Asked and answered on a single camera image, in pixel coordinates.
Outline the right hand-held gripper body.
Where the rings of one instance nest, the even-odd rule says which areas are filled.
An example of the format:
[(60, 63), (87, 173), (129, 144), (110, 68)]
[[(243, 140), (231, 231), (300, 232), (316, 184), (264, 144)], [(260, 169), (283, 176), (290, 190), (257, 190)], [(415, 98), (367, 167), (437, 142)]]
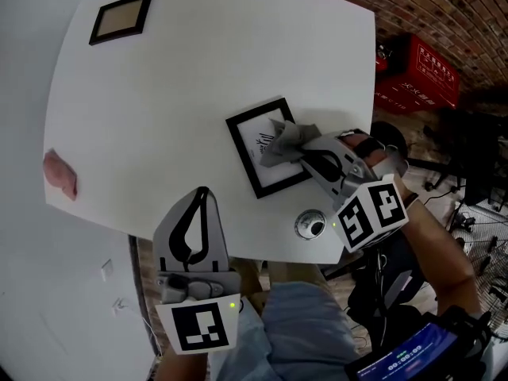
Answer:
[(395, 182), (399, 169), (407, 163), (394, 156), (376, 165), (375, 178), (362, 182), (334, 214), (332, 227), (348, 252), (379, 243), (409, 221)]

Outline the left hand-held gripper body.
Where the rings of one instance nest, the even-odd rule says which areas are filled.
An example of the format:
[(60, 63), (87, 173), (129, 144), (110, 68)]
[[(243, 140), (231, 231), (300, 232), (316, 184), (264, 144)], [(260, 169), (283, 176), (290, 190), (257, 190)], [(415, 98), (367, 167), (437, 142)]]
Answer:
[(156, 311), (178, 355), (230, 350), (237, 345), (241, 278), (235, 271), (160, 273)]

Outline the grey wiping cloth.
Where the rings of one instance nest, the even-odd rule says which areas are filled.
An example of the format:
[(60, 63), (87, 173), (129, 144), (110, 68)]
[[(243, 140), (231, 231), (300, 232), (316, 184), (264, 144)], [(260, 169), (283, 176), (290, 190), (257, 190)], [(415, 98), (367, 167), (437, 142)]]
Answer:
[(289, 120), (273, 119), (271, 123), (275, 135), (262, 153), (260, 165), (263, 167), (275, 167), (286, 162), (297, 163), (303, 157), (303, 146), (321, 136), (321, 131), (315, 124), (299, 125)]

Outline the black frame white picture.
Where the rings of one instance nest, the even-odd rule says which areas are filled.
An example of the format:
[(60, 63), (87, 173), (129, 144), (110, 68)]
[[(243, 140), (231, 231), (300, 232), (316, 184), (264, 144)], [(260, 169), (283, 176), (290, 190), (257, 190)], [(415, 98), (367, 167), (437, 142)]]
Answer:
[(284, 162), (274, 167), (260, 164), (275, 138), (273, 121), (293, 121), (285, 98), (279, 96), (249, 106), (225, 120), (248, 181), (257, 198), (283, 191), (310, 178), (300, 164)]

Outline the black frame tan picture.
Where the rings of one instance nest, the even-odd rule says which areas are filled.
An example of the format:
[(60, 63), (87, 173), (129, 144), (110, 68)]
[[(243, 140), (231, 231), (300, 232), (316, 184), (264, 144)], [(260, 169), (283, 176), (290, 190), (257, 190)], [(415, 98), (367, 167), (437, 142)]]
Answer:
[(119, 0), (102, 6), (92, 29), (89, 45), (143, 33), (152, 0)]

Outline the person's left forearm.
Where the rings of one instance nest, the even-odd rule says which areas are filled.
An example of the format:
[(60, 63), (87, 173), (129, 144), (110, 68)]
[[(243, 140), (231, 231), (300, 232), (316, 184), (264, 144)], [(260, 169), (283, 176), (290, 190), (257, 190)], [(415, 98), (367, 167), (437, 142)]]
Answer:
[(207, 359), (207, 353), (178, 355), (169, 346), (154, 381), (206, 381)]

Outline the person's right forearm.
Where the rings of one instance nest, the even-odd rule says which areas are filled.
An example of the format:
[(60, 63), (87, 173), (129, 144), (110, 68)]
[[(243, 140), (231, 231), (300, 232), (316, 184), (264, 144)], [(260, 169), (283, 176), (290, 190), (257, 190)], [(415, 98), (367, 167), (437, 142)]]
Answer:
[(481, 305), (471, 262), (452, 235), (419, 200), (407, 211), (402, 233), (412, 248), (426, 281), (437, 297), (437, 312), (458, 306), (479, 314)]

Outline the person's right hand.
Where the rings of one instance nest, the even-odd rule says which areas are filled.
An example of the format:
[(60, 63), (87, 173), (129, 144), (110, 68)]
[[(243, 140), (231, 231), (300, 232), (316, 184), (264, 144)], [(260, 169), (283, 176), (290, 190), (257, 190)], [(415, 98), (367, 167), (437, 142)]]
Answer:
[(369, 167), (374, 167), (387, 158), (384, 147), (366, 133), (351, 133), (341, 140)]

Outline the khaki trousers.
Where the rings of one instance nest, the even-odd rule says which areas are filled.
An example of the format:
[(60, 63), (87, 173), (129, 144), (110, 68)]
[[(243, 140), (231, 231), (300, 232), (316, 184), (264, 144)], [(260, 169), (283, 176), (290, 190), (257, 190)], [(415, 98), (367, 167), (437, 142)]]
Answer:
[[(258, 314), (262, 314), (269, 291), (264, 291), (260, 283), (261, 262), (241, 258), (230, 258), (230, 267), (241, 277), (241, 295), (246, 297)], [(332, 295), (325, 277), (315, 264), (295, 264), (267, 262), (270, 286), (274, 283), (304, 282), (320, 287)]]

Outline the light blue shirt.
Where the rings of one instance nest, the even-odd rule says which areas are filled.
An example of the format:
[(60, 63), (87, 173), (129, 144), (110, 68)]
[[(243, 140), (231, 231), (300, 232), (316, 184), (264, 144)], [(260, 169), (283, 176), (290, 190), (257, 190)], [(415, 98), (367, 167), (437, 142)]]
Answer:
[(262, 312), (243, 298), (235, 348), (210, 354), (210, 381), (349, 381), (358, 359), (332, 295), (303, 282), (271, 286)]

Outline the red fire extinguisher box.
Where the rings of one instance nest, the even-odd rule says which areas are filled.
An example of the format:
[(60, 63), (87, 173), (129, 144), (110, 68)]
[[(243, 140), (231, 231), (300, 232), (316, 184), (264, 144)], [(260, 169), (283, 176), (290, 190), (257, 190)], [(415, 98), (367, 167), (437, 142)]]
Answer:
[(457, 107), (458, 72), (432, 47), (409, 33), (384, 45), (392, 54), (388, 69), (375, 76), (375, 106), (392, 114)]

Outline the tall black office chair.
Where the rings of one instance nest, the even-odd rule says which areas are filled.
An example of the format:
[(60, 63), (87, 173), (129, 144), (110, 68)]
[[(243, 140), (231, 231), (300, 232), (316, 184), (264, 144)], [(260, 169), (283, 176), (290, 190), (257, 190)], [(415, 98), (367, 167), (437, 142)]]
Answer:
[(465, 186), (464, 203), (474, 206), (491, 200), (501, 138), (508, 139), (508, 117), (485, 113), (454, 112), (441, 119), (436, 128), (425, 126), (425, 137), (448, 156), (440, 178), (424, 185), (433, 191), (450, 175), (455, 188)]

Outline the pink cloth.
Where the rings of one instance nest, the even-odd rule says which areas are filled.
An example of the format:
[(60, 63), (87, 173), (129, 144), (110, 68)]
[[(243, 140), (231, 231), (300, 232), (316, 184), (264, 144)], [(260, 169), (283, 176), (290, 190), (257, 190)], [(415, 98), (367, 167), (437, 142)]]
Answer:
[(44, 177), (70, 200), (75, 201), (78, 194), (78, 177), (74, 170), (52, 148), (44, 154)]

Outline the phone with blue screen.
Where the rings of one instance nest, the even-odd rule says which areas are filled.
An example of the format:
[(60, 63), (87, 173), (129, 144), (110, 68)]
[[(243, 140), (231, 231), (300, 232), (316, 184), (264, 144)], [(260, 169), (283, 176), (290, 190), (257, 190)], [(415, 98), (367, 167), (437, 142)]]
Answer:
[(452, 351), (459, 337), (429, 322), (401, 344), (376, 351), (348, 364), (350, 381), (416, 381)]

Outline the white table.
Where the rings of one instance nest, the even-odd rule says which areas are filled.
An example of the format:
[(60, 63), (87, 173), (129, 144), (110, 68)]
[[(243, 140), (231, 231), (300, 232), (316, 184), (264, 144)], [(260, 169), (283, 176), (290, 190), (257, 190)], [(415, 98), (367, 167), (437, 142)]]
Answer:
[(371, 125), (375, 15), (344, 0), (152, 0), (142, 34), (89, 45), (98, 11), (82, 0), (63, 39), (48, 97), (44, 148), (78, 176), (78, 196), (46, 202), (150, 239), (170, 208), (200, 186), (217, 199), (229, 254), (333, 264), (332, 228), (305, 241), (309, 209), (328, 214), (313, 180), (258, 199), (225, 120), (283, 97), (323, 133)]

